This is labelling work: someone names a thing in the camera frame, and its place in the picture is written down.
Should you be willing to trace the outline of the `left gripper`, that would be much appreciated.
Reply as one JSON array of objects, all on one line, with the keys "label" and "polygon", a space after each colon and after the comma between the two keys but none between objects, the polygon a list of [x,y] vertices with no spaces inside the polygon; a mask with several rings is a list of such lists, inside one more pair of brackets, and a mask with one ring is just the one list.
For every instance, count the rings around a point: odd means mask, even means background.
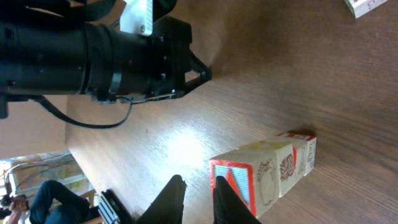
[{"label": "left gripper", "polygon": [[[190,24],[165,16],[151,35],[123,32],[123,97],[131,101],[181,98],[212,79],[211,68],[191,50]],[[197,77],[186,82],[185,74]]]}]

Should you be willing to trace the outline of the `green bottom picture block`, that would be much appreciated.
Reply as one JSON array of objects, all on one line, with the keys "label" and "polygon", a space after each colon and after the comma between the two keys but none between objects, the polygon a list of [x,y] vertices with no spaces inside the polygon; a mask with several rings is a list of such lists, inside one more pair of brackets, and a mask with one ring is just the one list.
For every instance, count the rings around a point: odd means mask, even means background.
[{"label": "green bottom picture block", "polygon": [[217,176],[226,179],[248,210],[259,218],[277,200],[276,154],[259,149],[237,149],[209,160],[211,188]]}]

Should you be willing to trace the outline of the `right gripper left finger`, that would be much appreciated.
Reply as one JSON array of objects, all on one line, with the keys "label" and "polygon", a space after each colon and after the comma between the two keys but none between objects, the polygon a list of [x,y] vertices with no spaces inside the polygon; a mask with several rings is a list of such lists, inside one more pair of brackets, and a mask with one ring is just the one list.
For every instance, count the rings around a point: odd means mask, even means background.
[{"label": "right gripper left finger", "polygon": [[136,224],[182,224],[187,185],[180,175],[174,175]]}]

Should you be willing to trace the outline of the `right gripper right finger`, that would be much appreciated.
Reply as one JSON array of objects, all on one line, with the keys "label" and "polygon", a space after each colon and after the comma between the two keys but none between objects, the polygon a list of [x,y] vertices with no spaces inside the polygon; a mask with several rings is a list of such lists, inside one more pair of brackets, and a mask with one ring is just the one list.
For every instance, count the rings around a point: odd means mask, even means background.
[{"label": "right gripper right finger", "polygon": [[261,224],[222,176],[213,189],[214,224]]}]

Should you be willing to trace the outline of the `yellow sided wooden block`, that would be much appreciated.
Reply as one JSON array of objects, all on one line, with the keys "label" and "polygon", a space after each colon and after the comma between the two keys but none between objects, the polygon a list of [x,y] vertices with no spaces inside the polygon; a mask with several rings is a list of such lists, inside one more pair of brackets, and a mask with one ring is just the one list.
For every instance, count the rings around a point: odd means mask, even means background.
[{"label": "yellow sided wooden block", "polygon": [[295,156],[291,141],[269,138],[241,147],[254,154],[255,181],[264,204],[284,196],[295,184]]}]

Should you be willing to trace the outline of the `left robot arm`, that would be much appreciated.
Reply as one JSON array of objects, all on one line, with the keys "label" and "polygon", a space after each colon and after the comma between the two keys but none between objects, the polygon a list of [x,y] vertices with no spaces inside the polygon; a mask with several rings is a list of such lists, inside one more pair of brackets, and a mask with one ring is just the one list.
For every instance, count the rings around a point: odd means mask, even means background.
[{"label": "left robot arm", "polygon": [[211,79],[190,50],[190,24],[170,17],[175,1],[1,2],[1,118],[8,104],[45,95],[99,102],[181,98]]}]

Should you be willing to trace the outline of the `blue sided wooden block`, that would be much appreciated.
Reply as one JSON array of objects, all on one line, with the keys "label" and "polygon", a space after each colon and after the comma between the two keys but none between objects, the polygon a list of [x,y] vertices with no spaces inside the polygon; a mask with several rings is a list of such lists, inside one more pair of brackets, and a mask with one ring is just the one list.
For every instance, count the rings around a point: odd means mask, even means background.
[{"label": "blue sided wooden block", "polygon": [[345,0],[346,5],[356,19],[367,14],[388,0]]}]

